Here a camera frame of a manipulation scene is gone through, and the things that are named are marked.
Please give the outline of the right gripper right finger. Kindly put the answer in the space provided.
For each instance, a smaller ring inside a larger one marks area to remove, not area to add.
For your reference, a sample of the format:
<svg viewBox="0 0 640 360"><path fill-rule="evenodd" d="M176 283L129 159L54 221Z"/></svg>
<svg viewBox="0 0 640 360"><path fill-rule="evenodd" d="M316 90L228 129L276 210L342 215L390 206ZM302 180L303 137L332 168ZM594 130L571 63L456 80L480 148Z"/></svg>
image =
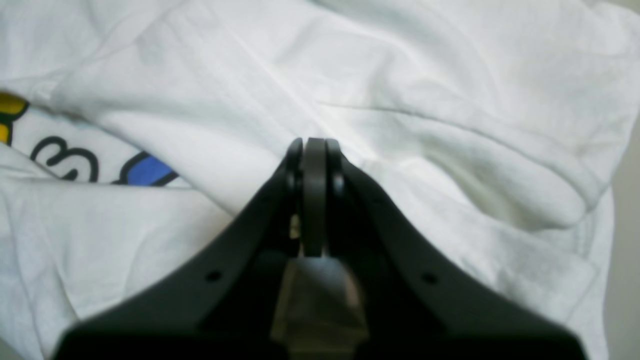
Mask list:
<svg viewBox="0 0 640 360"><path fill-rule="evenodd" d="M326 141L327 246L362 293L356 360L583 360L578 338L453 264Z"/></svg>

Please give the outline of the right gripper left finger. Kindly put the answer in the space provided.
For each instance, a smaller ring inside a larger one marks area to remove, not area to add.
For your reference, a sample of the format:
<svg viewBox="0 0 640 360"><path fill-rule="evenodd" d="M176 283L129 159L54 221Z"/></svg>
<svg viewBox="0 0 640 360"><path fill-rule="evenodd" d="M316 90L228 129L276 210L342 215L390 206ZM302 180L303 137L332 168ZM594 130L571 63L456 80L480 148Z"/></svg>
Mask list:
<svg viewBox="0 0 640 360"><path fill-rule="evenodd" d="M206 248L157 284L83 321L57 360L288 360L271 338L284 271L326 249L324 139L293 141L275 173Z"/></svg>

